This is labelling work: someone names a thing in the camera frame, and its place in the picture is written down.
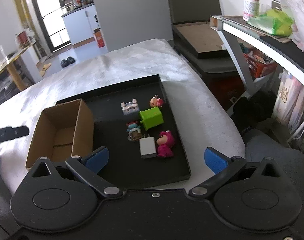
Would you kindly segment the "black shallow tray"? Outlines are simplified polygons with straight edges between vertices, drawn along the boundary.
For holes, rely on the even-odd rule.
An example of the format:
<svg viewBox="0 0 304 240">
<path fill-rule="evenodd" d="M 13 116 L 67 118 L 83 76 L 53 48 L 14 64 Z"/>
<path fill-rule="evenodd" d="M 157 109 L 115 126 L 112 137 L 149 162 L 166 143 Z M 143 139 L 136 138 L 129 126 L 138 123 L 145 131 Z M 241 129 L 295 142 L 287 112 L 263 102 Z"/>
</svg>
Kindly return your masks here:
<svg viewBox="0 0 304 240">
<path fill-rule="evenodd" d="M 94 120 L 93 148 L 107 147 L 109 160 L 98 173 L 125 189 L 143 189 L 190 178 L 185 148 L 171 105 L 159 75 L 141 77 L 57 101 L 83 100 Z M 171 132 L 173 156 L 147 157 L 140 152 L 141 140 L 156 141 Z"/>
</svg>

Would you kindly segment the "white frame glass desk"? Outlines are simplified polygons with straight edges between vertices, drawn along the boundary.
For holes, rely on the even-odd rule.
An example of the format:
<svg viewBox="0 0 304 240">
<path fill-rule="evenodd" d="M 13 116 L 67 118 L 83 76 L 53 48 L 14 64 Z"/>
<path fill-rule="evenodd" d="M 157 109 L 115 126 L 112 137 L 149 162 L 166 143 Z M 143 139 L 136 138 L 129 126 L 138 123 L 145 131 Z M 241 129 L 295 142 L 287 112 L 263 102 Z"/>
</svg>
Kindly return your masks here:
<svg viewBox="0 0 304 240">
<path fill-rule="evenodd" d="M 298 49 L 296 44 L 291 41 L 281 43 L 269 36 L 260 35 L 249 26 L 231 21 L 231 18 L 231 16 L 211 16 L 210 27 L 217 31 L 238 71 L 245 87 L 242 96 L 247 98 L 253 96 L 267 83 L 269 77 L 252 78 L 238 39 L 275 60 L 304 86 L 304 52 Z"/>
</svg>

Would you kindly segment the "green cube charger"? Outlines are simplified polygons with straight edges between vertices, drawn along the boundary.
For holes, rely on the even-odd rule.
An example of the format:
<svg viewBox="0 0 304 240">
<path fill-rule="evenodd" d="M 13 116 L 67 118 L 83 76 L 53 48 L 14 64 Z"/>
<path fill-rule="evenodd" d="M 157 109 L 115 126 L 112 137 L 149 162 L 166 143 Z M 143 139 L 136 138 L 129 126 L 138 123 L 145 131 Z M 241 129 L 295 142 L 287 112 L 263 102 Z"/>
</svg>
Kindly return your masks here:
<svg viewBox="0 0 304 240">
<path fill-rule="evenodd" d="M 162 112 L 158 107 L 140 111 L 139 116 L 140 123 L 146 131 L 164 123 Z"/>
</svg>

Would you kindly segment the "white USB charger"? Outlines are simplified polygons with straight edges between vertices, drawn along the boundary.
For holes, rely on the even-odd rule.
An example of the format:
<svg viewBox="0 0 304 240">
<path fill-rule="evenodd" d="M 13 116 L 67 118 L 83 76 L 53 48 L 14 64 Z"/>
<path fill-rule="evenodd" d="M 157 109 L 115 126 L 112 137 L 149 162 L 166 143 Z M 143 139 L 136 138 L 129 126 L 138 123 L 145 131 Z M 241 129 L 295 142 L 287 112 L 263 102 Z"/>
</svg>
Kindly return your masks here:
<svg viewBox="0 0 304 240">
<path fill-rule="evenodd" d="M 140 157 L 143 159 L 153 158 L 157 155 L 155 139 L 149 134 L 139 140 Z"/>
</svg>

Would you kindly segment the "small red-dress doll figurine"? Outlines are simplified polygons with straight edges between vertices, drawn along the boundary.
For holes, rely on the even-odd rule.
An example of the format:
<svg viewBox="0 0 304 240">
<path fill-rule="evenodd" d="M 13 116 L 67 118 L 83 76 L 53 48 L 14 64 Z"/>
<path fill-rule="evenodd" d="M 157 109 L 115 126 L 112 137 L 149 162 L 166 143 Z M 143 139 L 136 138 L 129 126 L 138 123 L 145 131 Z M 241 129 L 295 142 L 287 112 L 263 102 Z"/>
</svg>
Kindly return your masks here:
<svg viewBox="0 0 304 240">
<path fill-rule="evenodd" d="M 149 102 L 149 105 L 151 108 L 154 107 L 162 107 L 164 105 L 164 101 L 162 98 L 160 98 L 158 95 L 155 95 L 152 97 L 152 99 Z"/>
</svg>

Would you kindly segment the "white printed tote bag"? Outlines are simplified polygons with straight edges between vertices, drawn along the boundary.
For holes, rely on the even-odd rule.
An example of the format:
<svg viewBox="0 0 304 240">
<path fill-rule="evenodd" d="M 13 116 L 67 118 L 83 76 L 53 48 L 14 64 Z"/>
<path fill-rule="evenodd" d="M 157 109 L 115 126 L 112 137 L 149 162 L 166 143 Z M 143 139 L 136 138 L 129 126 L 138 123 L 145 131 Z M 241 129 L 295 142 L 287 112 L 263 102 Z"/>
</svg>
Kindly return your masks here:
<svg viewBox="0 0 304 240">
<path fill-rule="evenodd" d="M 272 117 L 287 126 L 290 133 L 299 127 L 304 111 L 304 85 L 287 70 L 279 75 L 281 79 Z"/>
</svg>

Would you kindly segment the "orange storage basket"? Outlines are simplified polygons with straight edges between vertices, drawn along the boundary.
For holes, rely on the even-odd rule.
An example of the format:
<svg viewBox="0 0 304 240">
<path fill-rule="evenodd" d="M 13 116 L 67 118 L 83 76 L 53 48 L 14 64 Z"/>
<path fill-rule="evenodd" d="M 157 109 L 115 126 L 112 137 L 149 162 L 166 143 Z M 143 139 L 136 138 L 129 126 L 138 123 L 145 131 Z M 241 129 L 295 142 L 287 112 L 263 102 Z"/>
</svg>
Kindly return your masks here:
<svg viewBox="0 0 304 240">
<path fill-rule="evenodd" d="M 248 63 L 250 74 L 255 79 L 271 74 L 278 66 L 278 63 L 273 60 L 268 63 L 265 61 L 263 62 L 262 57 L 253 55 L 252 52 L 249 54 L 244 54 L 244 57 Z"/>
</svg>

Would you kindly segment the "white kitchen cabinet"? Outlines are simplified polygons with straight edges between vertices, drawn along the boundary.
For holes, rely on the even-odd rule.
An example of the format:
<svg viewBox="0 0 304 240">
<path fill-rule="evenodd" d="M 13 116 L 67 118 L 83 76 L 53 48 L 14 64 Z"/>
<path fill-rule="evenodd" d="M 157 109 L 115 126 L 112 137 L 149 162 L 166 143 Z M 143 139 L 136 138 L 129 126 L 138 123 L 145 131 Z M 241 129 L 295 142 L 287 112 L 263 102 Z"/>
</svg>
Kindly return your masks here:
<svg viewBox="0 0 304 240">
<path fill-rule="evenodd" d="M 100 28 L 96 7 L 88 4 L 62 16 L 70 42 L 74 48 L 95 41 L 94 29 Z"/>
</svg>

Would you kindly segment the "white grey bunny block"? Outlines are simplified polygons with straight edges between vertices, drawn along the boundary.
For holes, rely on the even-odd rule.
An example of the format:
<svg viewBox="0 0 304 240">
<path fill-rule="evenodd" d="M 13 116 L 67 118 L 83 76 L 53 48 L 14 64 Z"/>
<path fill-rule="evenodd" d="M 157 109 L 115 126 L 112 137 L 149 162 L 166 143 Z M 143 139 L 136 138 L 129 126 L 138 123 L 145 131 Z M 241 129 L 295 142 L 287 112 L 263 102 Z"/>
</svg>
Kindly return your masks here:
<svg viewBox="0 0 304 240">
<path fill-rule="evenodd" d="M 130 102 L 122 102 L 121 103 L 121 109 L 123 111 L 124 115 L 129 115 L 132 113 L 139 112 L 139 105 L 135 98 L 133 98 Z"/>
</svg>

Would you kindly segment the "red tin box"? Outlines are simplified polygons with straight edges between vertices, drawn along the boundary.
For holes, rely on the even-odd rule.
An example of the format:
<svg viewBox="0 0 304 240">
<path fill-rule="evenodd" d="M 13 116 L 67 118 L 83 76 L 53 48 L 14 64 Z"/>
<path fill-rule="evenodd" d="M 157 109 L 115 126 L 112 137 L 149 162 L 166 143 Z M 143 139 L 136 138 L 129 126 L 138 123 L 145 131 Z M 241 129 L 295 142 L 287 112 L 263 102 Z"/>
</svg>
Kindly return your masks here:
<svg viewBox="0 0 304 240">
<path fill-rule="evenodd" d="M 25 31 L 22 31 L 19 34 L 17 34 L 16 39 L 17 39 L 19 48 L 25 48 L 26 46 L 28 46 L 30 44 L 28 36 Z"/>
</svg>

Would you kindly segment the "white fluffy blanket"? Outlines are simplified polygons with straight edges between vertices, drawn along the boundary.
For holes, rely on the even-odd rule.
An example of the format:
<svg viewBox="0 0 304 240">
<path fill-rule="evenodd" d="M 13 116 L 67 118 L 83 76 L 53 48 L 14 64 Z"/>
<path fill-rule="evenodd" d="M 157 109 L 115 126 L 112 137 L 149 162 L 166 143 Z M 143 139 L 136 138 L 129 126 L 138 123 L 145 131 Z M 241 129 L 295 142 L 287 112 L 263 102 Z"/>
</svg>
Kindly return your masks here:
<svg viewBox="0 0 304 240">
<path fill-rule="evenodd" d="M 139 142 L 129 141 L 122 102 L 136 99 L 141 111 L 158 95 L 163 124 L 145 133 L 158 138 L 170 131 L 175 139 L 172 157 L 144 159 Z M 0 143 L 0 174 L 15 192 L 35 161 L 58 158 L 53 142 L 57 129 L 47 110 L 66 107 L 56 121 L 76 119 L 88 108 L 92 132 L 83 131 L 76 154 L 107 147 L 109 160 L 99 176 L 122 189 L 191 189 L 212 176 L 204 151 L 215 148 L 228 157 L 245 155 L 235 124 L 192 68 L 163 40 L 140 42 L 75 66 L 67 67 L 0 105 L 0 128 L 26 126 L 27 136 Z"/>
</svg>

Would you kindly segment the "brown cardboard box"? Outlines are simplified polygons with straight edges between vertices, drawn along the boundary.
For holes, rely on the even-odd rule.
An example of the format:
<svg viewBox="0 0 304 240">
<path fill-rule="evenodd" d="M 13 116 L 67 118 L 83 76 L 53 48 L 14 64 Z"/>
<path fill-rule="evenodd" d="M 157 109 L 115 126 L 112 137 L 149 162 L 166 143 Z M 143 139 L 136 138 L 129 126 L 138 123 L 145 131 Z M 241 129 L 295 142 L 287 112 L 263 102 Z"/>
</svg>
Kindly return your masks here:
<svg viewBox="0 0 304 240">
<path fill-rule="evenodd" d="M 25 167 L 29 170 L 40 157 L 60 163 L 73 155 L 92 152 L 94 120 L 86 103 L 79 99 L 45 108 L 38 119 Z"/>
</svg>

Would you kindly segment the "green plastic bag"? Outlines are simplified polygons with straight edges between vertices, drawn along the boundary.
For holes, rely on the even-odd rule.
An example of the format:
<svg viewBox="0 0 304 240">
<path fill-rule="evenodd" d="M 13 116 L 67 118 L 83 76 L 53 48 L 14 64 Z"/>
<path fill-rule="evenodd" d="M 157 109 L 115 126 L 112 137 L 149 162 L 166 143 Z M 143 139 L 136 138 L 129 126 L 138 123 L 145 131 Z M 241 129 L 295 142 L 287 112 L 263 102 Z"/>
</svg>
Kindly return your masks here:
<svg viewBox="0 0 304 240">
<path fill-rule="evenodd" d="M 270 35 L 288 37 L 294 21 L 283 11 L 268 9 L 264 14 L 251 17 L 248 24 Z"/>
</svg>

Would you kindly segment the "orange cardboard box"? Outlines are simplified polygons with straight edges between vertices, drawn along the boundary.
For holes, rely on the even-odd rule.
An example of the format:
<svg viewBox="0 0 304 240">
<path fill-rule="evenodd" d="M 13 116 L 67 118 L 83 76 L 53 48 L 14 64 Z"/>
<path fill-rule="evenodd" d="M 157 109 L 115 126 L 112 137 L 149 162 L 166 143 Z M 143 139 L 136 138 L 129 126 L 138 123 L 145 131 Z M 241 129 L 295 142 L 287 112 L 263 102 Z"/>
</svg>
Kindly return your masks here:
<svg viewBox="0 0 304 240">
<path fill-rule="evenodd" d="M 99 48 L 102 48 L 105 46 L 105 42 L 104 42 L 100 28 L 94 29 L 94 38 L 95 38 Z"/>
</svg>

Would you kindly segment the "blue red crab figurine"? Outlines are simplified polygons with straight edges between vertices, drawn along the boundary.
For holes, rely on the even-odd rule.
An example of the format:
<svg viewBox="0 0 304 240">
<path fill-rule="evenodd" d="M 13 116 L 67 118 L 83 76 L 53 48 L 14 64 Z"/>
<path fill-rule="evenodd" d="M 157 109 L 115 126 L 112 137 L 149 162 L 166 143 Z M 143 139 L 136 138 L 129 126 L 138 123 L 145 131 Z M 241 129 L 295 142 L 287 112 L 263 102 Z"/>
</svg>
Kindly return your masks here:
<svg viewBox="0 0 304 240">
<path fill-rule="evenodd" d="M 138 141 L 142 138 L 142 133 L 138 121 L 131 121 L 127 124 L 128 141 Z"/>
</svg>

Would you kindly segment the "white pink canister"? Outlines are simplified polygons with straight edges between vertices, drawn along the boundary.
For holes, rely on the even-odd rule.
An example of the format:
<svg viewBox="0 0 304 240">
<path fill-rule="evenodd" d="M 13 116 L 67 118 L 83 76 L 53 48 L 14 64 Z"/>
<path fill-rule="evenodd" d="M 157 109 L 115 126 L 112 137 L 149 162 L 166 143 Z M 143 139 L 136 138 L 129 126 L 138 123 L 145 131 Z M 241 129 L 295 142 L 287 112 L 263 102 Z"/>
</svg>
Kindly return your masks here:
<svg viewBox="0 0 304 240">
<path fill-rule="evenodd" d="M 244 0 L 243 20 L 248 22 L 251 17 L 259 15 L 260 0 Z"/>
</svg>

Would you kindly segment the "black open storage bench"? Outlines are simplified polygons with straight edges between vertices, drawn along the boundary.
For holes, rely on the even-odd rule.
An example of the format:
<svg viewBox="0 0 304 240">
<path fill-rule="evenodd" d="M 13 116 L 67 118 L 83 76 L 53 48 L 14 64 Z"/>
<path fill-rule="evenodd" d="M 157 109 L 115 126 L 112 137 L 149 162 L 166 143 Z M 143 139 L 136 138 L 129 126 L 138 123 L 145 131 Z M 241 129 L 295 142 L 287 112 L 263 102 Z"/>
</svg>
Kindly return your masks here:
<svg viewBox="0 0 304 240">
<path fill-rule="evenodd" d="M 210 27 L 210 16 L 220 15 L 219 0 L 168 0 L 175 50 L 205 81 L 240 81 L 222 40 Z"/>
</svg>

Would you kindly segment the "pink bear figurine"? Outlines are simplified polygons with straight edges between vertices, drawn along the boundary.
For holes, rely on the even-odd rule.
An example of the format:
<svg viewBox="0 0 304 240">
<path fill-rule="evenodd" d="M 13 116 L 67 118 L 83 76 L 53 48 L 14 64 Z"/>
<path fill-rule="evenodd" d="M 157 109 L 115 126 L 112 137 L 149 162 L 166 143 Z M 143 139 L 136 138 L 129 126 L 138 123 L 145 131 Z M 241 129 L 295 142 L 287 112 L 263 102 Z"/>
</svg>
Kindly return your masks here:
<svg viewBox="0 0 304 240">
<path fill-rule="evenodd" d="M 175 139 L 170 131 L 162 131 L 156 141 L 158 157 L 173 157 L 172 147 L 175 144 Z"/>
</svg>

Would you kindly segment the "gold round side table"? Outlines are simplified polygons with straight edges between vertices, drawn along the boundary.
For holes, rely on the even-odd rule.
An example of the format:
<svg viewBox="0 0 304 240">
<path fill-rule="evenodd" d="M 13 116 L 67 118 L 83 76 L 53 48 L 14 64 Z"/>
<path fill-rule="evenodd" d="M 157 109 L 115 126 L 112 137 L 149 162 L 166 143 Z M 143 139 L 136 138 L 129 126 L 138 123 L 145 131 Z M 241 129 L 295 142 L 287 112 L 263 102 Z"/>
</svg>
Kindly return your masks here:
<svg viewBox="0 0 304 240">
<path fill-rule="evenodd" d="M 7 71 L 11 76 L 13 82 L 15 83 L 16 87 L 23 91 L 27 89 L 27 85 L 24 83 L 23 79 L 21 78 L 19 72 L 17 71 L 14 63 L 21 59 L 24 63 L 24 66 L 27 70 L 28 77 L 31 78 L 32 83 L 38 83 L 42 80 L 40 72 L 37 68 L 37 64 L 40 62 L 38 59 L 36 52 L 34 50 L 33 44 L 28 45 L 27 47 L 20 49 L 17 51 L 12 57 L 8 58 L 0 68 L 0 75 Z"/>
</svg>

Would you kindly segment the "pair of dark slippers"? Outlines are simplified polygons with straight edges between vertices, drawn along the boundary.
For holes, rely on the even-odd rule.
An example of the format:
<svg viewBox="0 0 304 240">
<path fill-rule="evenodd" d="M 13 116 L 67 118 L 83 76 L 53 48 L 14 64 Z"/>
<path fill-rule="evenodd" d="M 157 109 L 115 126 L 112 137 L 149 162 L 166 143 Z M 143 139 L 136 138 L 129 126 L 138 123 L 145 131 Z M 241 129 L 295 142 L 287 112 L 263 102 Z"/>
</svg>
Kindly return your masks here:
<svg viewBox="0 0 304 240">
<path fill-rule="evenodd" d="M 66 68 L 68 67 L 70 64 L 74 64 L 75 63 L 75 59 L 71 56 L 67 57 L 66 59 L 63 59 L 61 61 L 61 67 L 62 68 Z"/>
</svg>

